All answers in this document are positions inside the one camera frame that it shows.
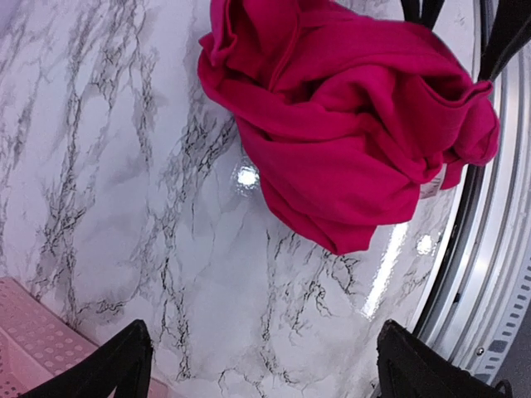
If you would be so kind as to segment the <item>red t-shirt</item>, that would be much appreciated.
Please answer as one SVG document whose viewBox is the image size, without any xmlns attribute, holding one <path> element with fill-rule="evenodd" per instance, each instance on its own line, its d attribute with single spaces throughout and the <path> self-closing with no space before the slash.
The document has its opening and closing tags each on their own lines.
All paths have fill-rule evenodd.
<svg viewBox="0 0 531 398">
<path fill-rule="evenodd" d="M 489 81 L 420 23 L 334 1 L 214 1 L 197 74 L 234 116 L 270 210 L 336 255 L 411 220 L 438 175 L 499 148 Z"/>
</svg>

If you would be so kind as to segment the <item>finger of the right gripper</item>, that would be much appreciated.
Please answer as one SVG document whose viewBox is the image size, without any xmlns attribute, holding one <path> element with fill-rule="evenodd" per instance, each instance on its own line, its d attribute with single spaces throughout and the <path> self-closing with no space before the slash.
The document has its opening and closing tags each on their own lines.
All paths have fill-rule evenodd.
<svg viewBox="0 0 531 398">
<path fill-rule="evenodd" d="M 406 22 L 422 25 L 430 30 L 436 21 L 445 3 L 444 0 L 401 0 L 402 13 Z"/>
<path fill-rule="evenodd" d="M 529 41 L 530 1 L 499 1 L 489 40 L 481 54 L 478 80 L 494 81 Z"/>
</svg>

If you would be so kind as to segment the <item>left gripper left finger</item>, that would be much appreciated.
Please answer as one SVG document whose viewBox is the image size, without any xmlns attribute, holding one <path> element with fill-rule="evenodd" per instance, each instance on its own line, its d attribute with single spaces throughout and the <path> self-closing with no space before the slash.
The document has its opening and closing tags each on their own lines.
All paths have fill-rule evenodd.
<svg viewBox="0 0 531 398">
<path fill-rule="evenodd" d="M 24 397 L 146 398 L 153 346 L 144 321 L 136 319 L 71 369 L 24 393 Z"/>
</svg>

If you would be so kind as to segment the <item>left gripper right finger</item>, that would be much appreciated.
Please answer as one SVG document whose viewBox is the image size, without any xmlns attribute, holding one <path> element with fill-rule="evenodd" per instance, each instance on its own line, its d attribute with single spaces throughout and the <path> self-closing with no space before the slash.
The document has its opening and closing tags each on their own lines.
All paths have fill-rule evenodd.
<svg viewBox="0 0 531 398">
<path fill-rule="evenodd" d="M 402 325 L 387 320 L 378 334 L 378 380 L 382 398 L 507 398 L 506 380 L 489 386 L 451 365 Z"/>
</svg>

